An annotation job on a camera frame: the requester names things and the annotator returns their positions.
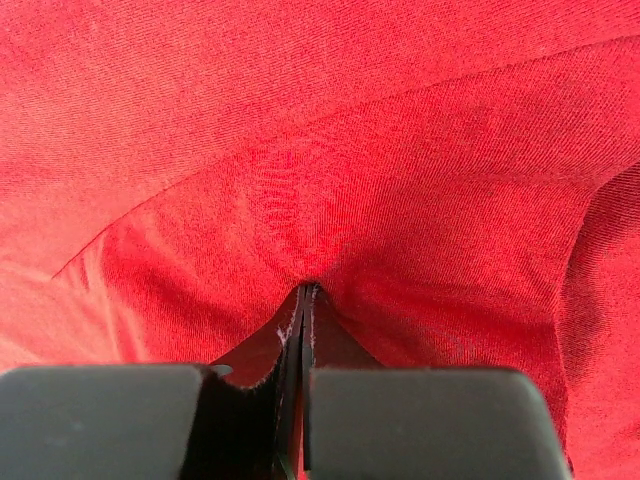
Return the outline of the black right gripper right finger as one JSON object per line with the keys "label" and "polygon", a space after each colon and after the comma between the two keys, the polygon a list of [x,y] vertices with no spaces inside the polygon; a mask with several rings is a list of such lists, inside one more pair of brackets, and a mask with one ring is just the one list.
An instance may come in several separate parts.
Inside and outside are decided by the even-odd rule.
{"label": "black right gripper right finger", "polygon": [[568,479],[547,404],[504,368],[381,365],[303,288],[304,468],[312,479]]}

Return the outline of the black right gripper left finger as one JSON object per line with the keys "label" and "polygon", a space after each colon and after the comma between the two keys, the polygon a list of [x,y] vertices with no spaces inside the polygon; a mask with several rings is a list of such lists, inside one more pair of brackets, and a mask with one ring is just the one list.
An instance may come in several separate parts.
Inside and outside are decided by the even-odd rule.
{"label": "black right gripper left finger", "polygon": [[306,290],[218,360],[1,377],[5,479],[295,479]]}

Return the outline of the red t shirt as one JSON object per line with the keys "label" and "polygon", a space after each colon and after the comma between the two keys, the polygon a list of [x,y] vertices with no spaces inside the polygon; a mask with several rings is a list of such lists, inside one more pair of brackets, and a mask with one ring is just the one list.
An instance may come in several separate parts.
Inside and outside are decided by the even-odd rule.
{"label": "red t shirt", "polygon": [[637,478],[638,3],[2,3],[3,369],[211,362],[305,282]]}

